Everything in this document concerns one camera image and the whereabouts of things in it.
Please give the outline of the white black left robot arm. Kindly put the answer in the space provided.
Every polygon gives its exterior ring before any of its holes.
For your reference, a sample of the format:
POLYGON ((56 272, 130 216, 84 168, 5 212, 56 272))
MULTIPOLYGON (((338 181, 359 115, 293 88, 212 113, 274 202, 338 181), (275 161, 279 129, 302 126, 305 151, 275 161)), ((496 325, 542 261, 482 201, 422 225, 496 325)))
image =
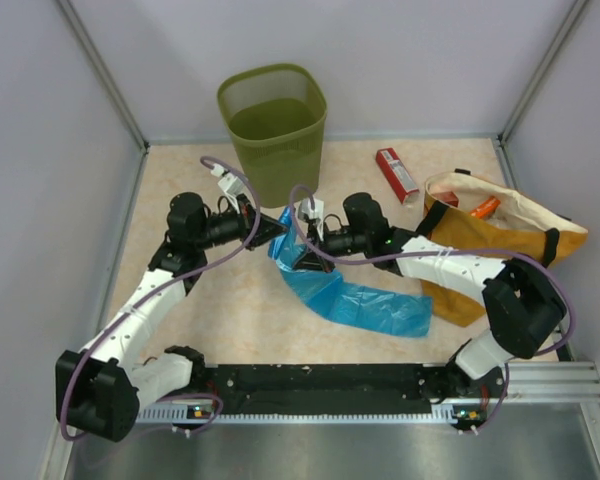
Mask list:
POLYGON ((64 351, 56 362, 56 418, 63 437, 76 440, 69 432, 76 429, 118 442, 146 407, 168 394, 200 394, 207 382, 201 353, 173 346, 139 366, 140 352, 202 273, 212 269, 208 250, 232 241, 253 250, 287 230, 243 194, 221 212, 212 212, 196 193, 175 196, 164 239, 133 295, 97 337, 79 351, 64 351))

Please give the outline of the blue plastic trash bag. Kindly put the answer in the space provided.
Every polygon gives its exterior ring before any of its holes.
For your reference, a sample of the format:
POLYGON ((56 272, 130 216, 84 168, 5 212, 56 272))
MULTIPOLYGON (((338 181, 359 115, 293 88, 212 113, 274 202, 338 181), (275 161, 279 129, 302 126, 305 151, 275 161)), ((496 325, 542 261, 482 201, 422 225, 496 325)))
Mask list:
POLYGON ((296 241, 291 212, 282 211, 279 221, 288 233, 273 240, 268 255, 282 279, 311 311, 333 323, 404 338, 428 335, 433 300, 370 286, 349 283, 341 272, 294 271, 292 261, 302 251, 296 241))

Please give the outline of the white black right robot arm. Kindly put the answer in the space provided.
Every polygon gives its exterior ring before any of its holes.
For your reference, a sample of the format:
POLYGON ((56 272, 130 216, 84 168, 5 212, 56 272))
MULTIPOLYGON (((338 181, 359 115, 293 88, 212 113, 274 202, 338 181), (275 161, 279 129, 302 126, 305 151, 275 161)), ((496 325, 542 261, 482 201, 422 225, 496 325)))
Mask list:
POLYGON ((290 207, 304 243, 294 269, 330 272, 336 265, 369 264, 478 303, 487 328, 462 345, 445 367, 447 384, 458 395, 472 394, 487 374, 512 359, 533 358, 569 312, 547 269, 524 254, 439 245, 423 231, 390 225, 365 192, 347 197, 343 207, 347 222, 334 231, 325 225, 323 202, 308 197, 290 207))

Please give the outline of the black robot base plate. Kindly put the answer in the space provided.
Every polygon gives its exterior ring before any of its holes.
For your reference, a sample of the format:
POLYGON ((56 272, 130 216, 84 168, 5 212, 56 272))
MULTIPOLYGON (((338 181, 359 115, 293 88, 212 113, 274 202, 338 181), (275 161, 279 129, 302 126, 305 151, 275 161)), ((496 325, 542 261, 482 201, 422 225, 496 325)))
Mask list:
POLYGON ((415 414, 444 400, 482 404, 504 388, 502 370, 471 380, 423 364, 225 364, 199 371, 176 395, 213 393, 229 414, 415 414))

